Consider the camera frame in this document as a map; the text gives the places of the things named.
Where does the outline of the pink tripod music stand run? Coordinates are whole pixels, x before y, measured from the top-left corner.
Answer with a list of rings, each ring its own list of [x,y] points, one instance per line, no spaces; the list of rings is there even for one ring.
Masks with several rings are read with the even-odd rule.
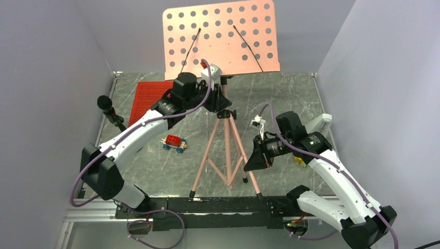
[[[238,1],[168,8],[162,14],[166,80],[179,73],[204,76],[209,62],[218,69],[224,95],[232,76],[278,72],[276,18],[273,1]],[[204,167],[209,164],[227,187],[236,176],[260,196],[253,172],[244,171],[248,161],[230,108],[217,111],[190,196],[194,197]]]

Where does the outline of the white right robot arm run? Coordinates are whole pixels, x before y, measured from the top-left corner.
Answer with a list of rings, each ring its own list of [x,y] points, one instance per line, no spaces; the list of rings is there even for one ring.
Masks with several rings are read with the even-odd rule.
[[[244,170],[263,170],[273,165],[274,158],[292,154],[317,172],[340,201],[334,204],[300,185],[286,194],[284,201],[268,198],[267,205],[280,212],[311,214],[341,233],[351,248],[370,248],[391,231],[397,213],[383,206],[348,172],[327,139],[332,117],[323,114],[303,124],[293,111],[275,118],[279,133],[264,131],[265,121],[257,115],[251,126],[260,130],[253,139],[253,152]]]

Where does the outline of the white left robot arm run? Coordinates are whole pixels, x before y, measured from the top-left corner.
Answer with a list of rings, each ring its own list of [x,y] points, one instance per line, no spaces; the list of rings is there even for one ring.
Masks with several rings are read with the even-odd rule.
[[[137,122],[99,146],[90,144],[83,148],[79,178],[102,199],[125,204],[133,216],[144,217],[150,211],[150,197],[125,181],[120,168],[150,140],[171,129],[191,112],[204,107],[218,113],[230,107],[232,102],[215,82],[219,78],[220,73],[202,80],[197,80],[193,73],[180,73],[172,87]]]

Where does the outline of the red sheet music page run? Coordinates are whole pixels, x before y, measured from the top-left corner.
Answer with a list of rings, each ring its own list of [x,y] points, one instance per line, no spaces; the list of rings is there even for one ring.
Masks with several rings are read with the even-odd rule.
[[[172,87],[172,81],[139,81],[136,87],[128,126],[137,122],[151,106]]]

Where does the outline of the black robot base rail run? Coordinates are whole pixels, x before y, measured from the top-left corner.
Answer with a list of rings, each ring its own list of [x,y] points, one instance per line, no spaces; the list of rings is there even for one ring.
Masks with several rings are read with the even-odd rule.
[[[282,229],[286,223],[305,218],[285,196],[257,197],[152,197],[150,209],[159,213],[146,218],[153,222],[153,231],[185,227],[242,228],[265,227]]]

